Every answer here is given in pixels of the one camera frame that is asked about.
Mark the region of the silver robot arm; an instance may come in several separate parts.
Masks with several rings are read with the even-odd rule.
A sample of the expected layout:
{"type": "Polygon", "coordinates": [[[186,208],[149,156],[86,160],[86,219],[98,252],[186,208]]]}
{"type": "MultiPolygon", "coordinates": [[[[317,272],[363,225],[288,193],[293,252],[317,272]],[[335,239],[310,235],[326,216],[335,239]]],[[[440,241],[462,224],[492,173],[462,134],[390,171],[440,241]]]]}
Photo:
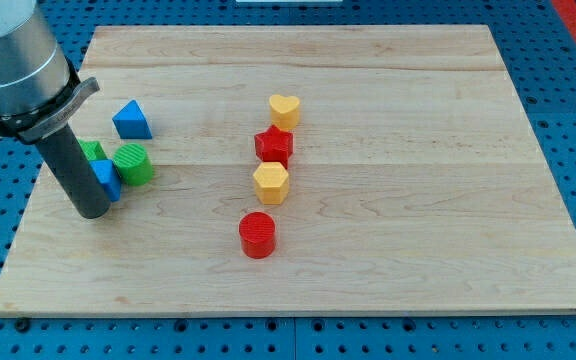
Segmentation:
{"type": "Polygon", "coordinates": [[[0,137],[42,141],[98,90],[79,78],[36,0],[0,0],[0,137]]]}

